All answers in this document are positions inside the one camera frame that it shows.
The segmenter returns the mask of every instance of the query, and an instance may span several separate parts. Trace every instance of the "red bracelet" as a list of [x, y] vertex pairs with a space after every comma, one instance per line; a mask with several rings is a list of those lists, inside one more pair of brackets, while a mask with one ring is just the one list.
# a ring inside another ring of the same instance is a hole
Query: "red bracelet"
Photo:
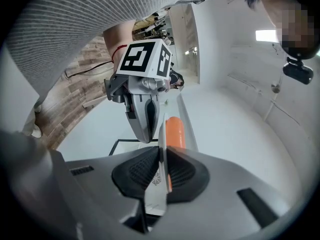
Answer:
[[117, 49], [115, 49], [115, 51], [114, 51], [114, 53], [112, 54], [112, 57], [111, 57], [111, 62], [112, 62], [112, 63], [114, 63], [114, 56], [115, 56], [115, 53], [116, 53], [118, 50], [120, 50], [121, 48], [123, 48], [123, 47], [127, 47], [127, 46], [128, 46], [127, 44], [123, 44], [123, 45], [118, 46], [118, 48], [117, 48]]

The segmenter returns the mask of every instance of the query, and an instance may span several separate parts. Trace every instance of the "ceiling light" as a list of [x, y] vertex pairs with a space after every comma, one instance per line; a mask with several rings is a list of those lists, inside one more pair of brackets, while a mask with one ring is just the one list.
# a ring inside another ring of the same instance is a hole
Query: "ceiling light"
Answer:
[[279, 43], [276, 30], [257, 30], [255, 39], [257, 41]]

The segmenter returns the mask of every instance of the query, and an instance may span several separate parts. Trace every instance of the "gray knit sweater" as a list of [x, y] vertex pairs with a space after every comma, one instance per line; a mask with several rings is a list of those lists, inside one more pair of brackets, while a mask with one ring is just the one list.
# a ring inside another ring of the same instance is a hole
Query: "gray knit sweater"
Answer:
[[97, 34], [161, 8], [201, 0], [31, 0], [7, 37], [11, 56], [40, 103]]

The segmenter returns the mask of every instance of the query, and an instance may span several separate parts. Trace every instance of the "orange cylinder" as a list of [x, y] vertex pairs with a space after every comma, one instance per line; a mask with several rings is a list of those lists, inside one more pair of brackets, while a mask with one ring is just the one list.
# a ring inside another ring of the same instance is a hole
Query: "orange cylinder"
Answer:
[[173, 116], [165, 122], [165, 141], [167, 146], [186, 148], [184, 123]]

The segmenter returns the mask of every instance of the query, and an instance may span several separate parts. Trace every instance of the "black cable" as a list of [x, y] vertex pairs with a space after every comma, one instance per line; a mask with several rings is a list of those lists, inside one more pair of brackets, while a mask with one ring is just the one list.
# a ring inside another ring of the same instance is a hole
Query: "black cable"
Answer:
[[100, 67], [100, 66], [102, 66], [102, 65], [104, 65], [104, 64], [110, 63], [110, 62], [112, 62], [112, 61], [110, 60], [110, 61], [101, 63], [101, 64], [96, 65], [96, 66], [94, 66], [93, 68], [90, 68], [90, 69], [88, 69], [88, 70], [86, 70], [86, 71], [78, 72], [78, 73], [75, 73], [75, 74], [72, 74], [72, 75], [69, 75], [69, 76], [67, 75], [67, 72], [66, 72], [66, 71], [64, 71], [64, 74], [65, 74], [66, 79], [69, 79], [69, 78], [72, 78], [72, 77], [74, 77], [74, 76], [76, 76], [76, 75], [82, 75], [82, 74], [84, 74], [84, 73], [87, 73], [87, 72], [89, 72], [89, 71], [91, 71], [91, 70], [94, 70], [94, 69], [96, 69], [96, 68], [98, 68], [98, 67]]

